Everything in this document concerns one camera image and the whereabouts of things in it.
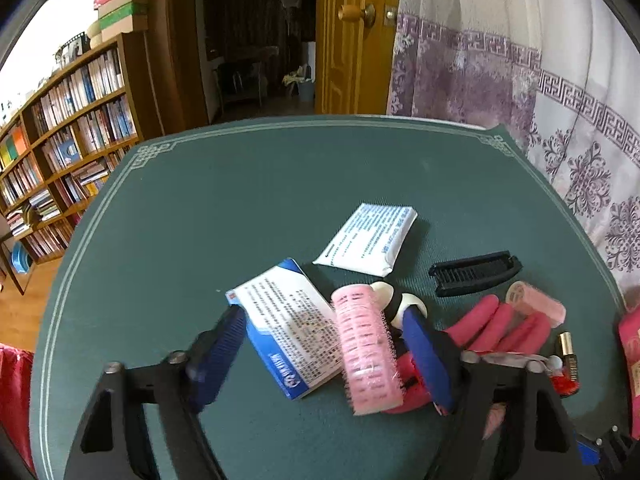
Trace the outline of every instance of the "white border pattern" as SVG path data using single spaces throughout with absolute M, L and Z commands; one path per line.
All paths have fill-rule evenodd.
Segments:
M 490 131 L 487 133 L 477 131 L 475 129 L 467 129 L 464 125 L 456 125 L 455 127 L 443 127 L 437 123 L 425 123 L 423 121 L 406 121 L 406 120 L 396 120 L 396 118 L 386 118 L 386 121 L 381 120 L 367 120 L 367 118 L 360 117 L 358 119 L 315 119 L 315 120 L 306 120 L 306 121 L 287 121 L 287 122 L 273 122 L 273 123 L 261 123 L 261 124 L 243 124 L 241 126 L 232 126 L 229 128 L 224 128 L 223 130 L 207 130 L 203 132 L 194 132 L 192 134 L 185 134 L 178 139 L 169 140 L 159 139 L 156 141 L 150 141 L 146 144 L 143 144 L 138 147 L 133 156 L 127 161 L 126 165 L 122 168 L 119 175 L 116 177 L 115 181 L 113 181 L 111 186 L 109 186 L 106 193 L 98 196 L 98 205 L 97 209 L 94 212 L 92 218 L 90 219 L 84 233 L 82 234 L 82 238 L 78 243 L 78 247 L 76 248 L 76 252 L 73 254 L 71 261 L 69 261 L 68 267 L 66 268 L 65 274 L 62 278 L 62 282 L 60 283 L 60 287 L 58 289 L 58 293 L 56 295 L 56 299 L 53 305 L 53 312 L 51 315 L 51 320 L 49 324 L 49 329 L 47 331 L 47 337 L 44 348 L 44 357 L 42 360 L 42 370 L 40 375 L 40 401 L 38 405 L 39 414 L 38 414 L 38 443 L 40 445 L 40 457 L 42 459 L 42 465 L 44 467 L 44 471 L 47 477 L 47 480 L 54 480 L 53 469 L 51 465 L 50 453 L 49 453 L 49 393 L 50 393 L 50 380 L 51 380 L 51 366 L 53 362 L 53 354 L 56 349 L 56 341 L 58 338 L 58 329 L 60 328 L 60 322 L 62 320 L 62 315 L 65 309 L 65 302 L 68 292 L 71 287 L 71 283 L 73 282 L 73 278 L 76 274 L 76 270 L 82 261 L 82 257 L 84 256 L 84 252 L 91 241 L 95 230 L 100 223 L 100 220 L 104 216 L 104 213 L 107 211 L 111 200 L 116 195 L 117 191 L 120 189 L 126 178 L 129 176 L 131 171 L 143 168 L 148 161 L 156 158 L 161 153 L 170 152 L 174 149 L 175 146 L 181 144 L 183 142 L 191 142 L 192 140 L 198 139 L 206 139 L 208 137 L 219 137 L 226 136 L 231 134 L 248 134 L 251 132 L 260 132 L 266 130 L 282 130 L 287 128 L 303 128 L 307 126 L 323 126 L 323 127 L 331 127 L 331 126 L 366 126 L 369 128 L 388 128 L 392 126 L 393 128 L 400 130 L 415 130 L 420 132 L 428 132 L 428 133 L 440 133 L 440 134 L 453 134 L 460 135 L 464 137 L 475 137 L 483 144 L 491 146 L 496 150 L 499 150 L 503 155 L 515 158 L 520 165 L 533 177 L 535 181 L 537 181 L 538 185 L 546 192 L 552 202 L 556 205 L 556 207 L 560 210 L 564 218 L 569 222 L 569 225 L 572 227 L 574 232 L 577 234 L 578 239 L 585 247 L 587 253 L 590 255 L 591 259 L 596 265 L 596 268 L 600 271 L 602 277 L 604 278 L 607 286 L 609 287 L 610 293 L 613 298 L 615 298 L 618 303 L 619 309 L 621 312 L 624 311 L 622 302 L 620 300 L 620 293 L 618 291 L 618 287 L 613 280 L 613 277 L 609 270 L 604 266 L 604 262 L 602 261 L 600 255 L 595 251 L 593 245 L 586 237 L 583 229 L 575 220 L 574 216 L 568 211 L 565 207 L 564 203 L 560 199 L 560 197 L 549 187 L 548 183 L 544 178 L 533 168 L 520 154 L 520 152 L 515 151 L 510 144 L 505 142 L 505 140 L 500 135 L 492 135 Z

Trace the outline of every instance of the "door knob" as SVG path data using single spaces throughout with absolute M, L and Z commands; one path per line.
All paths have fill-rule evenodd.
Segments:
M 371 28 L 376 22 L 376 8 L 373 4 L 367 4 L 364 9 L 355 5 L 341 5 L 338 9 L 338 19 L 342 22 L 362 20 L 365 27 Z

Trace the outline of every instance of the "bookshelf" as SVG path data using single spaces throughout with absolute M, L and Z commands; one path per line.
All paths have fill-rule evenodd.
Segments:
M 0 130 L 0 213 L 14 239 L 36 263 L 63 256 L 126 151 L 160 134 L 143 32 L 56 72 Z

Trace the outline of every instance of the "black comb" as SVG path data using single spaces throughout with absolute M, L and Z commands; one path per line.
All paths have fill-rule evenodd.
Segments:
M 433 264 L 429 275 L 438 282 L 436 296 L 464 296 L 510 280 L 522 264 L 509 251 Z

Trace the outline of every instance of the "gold bottle cap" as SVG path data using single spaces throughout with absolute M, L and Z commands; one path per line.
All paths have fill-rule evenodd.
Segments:
M 570 332 L 562 332 L 558 336 L 558 341 L 560 342 L 560 351 L 563 356 L 574 353 L 574 342 L 571 341 Z

